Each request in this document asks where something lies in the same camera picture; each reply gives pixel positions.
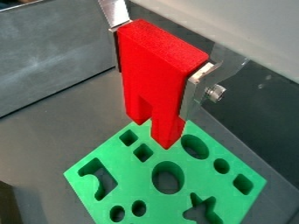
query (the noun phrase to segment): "red 3d-printed part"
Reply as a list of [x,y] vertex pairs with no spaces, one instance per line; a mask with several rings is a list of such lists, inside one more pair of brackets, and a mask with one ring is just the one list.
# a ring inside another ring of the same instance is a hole
[[117,43],[126,115],[138,125],[152,117],[152,138],[168,149],[182,133],[185,81],[208,54],[142,19],[117,29]]

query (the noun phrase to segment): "green foam board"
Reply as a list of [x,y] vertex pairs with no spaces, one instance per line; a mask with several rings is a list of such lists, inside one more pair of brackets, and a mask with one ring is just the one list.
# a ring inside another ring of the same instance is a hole
[[169,150],[149,132],[130,122],[63,172],[93,221],[193,224],[185,213],[204,204],[209,223],[240,223],[266,181],[190,121]]

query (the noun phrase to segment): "diamond-shaped hole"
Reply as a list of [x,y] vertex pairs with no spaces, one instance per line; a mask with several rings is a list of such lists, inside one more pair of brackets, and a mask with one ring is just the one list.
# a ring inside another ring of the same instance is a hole
[[238,189],[238,191],[244,194],[248,195],[252,188],[253,188],[253,184],[252,182],[248,180],[248,178],[238,174],[237,177],[233,180],[233,186]]
[[118,139],[124,143],[125,146],[129,146],[137,139],[137,136],[134,132],[129,129],[120,137]]
[[144,143],[134,149],[134,156],[141,162],[144,162],[152,155],[153,152]]

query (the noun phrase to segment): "oval hole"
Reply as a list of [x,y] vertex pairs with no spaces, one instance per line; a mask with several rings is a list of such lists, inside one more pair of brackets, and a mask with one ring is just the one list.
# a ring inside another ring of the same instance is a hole
[[121,206],[113,206],[109,211],[109,219],[120,222],[125,218],[125,209]]
[[161,162],[152,173],[156,190],[164,194],[174,194],[182,188],[184,176],[180,166],[169,161]]
[[217,173],[225,174],[229,172],[229,163],[222,158],[217,158],[213,162],[213,168]]
[[141,217],[145,214],[145,203],[137,200],[132,205],[132,213],[134,216]]
[[182,136],[181,147],[193,158],[205,159],[209,156],[209,149],[205,143],[196,136]]

